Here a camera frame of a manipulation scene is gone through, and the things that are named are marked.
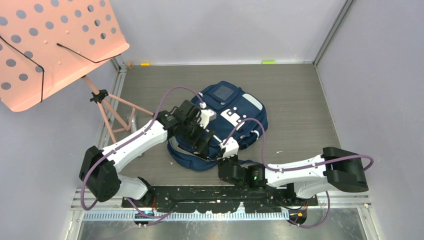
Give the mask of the navy blue student backpack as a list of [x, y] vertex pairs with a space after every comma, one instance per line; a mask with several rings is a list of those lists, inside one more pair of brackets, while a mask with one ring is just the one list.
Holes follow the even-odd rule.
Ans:
[[229, 135], [239, 149], [253, 145], [269, 127], [267, 111], [262, 102], [227, 81], [209, 85], [198, 93], [216, 118], [207, 125], [214, 132], [206, 158], [199, 156], [181, 136], [172, 137], [167, 150], [173, 160], [186, 169], [202, 172], [215, 167], [220, 154], [220, 143]]

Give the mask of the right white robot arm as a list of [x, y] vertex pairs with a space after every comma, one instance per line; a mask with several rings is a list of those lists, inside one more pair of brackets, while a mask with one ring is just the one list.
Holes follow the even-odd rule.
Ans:
[[291, 205], [299, 205], [321, 192], [363, 193], [369, 190], [365, 171], [374, 164], [369, 155], [325, 147], [322, 154], [305, 160], [243, 167], [238, 159], [239, 145], [233, 138], [224, 140], [219, 147], [220, 180], [250, 191], [285, 186], [288, 188], [285, 198]]

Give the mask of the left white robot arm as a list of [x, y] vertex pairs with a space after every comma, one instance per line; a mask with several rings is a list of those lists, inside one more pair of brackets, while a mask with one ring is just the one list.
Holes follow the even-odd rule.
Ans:
[[194, 148], [195, 153], [206, 157], [214, 134], [207, 130], [207, 126], [217, 114], [205, 106], [204, 103], [196, 106], [185, 100], [172, 111], [158, 112], [145, 126], [117, 143], [102, 149], [96, 146], [88, 148], [79, 173], [83, 188], [88, 189], [97, 202], [118, 196], [134, 199], [141, 207], [148, 207], [154, 197], [147, 182], [120, 172], [132, 160], [172, 137], [181, 137]]

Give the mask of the green tape marker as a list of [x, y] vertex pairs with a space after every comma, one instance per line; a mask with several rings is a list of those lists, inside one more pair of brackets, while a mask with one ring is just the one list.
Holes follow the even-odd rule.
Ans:
[[276, 64], [276, 61], [274, 61], [274, 60], [264, 60], [264, 61], [261, 62], [261, 64], [263, 64], [263, 65], [274, 65], [274, 64]]

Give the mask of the pink perforated music stand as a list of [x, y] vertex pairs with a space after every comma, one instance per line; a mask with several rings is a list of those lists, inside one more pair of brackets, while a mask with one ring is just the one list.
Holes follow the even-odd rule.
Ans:
[[89, 86], [104, 121], [113, 95], [88, 73], [129, 49], [108, 0], [3, 0], [0, 3], [0, 101], [30, 109], [78, 79]]

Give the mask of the black mounting base plate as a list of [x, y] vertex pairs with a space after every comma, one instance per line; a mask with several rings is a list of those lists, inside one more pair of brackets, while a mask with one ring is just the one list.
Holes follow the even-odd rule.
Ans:
[[233, 185], [152, 186], [140, 200], [122, 200], [123, 208], [137, 206], [153, 208], [160, 213], [234, 213], [243, 207], [248, 214], [277, 213], [281, 210], [298, 210], [304, 206], [317, 206], [315, 196], [297, 198], [289, 188], [249, 190]]

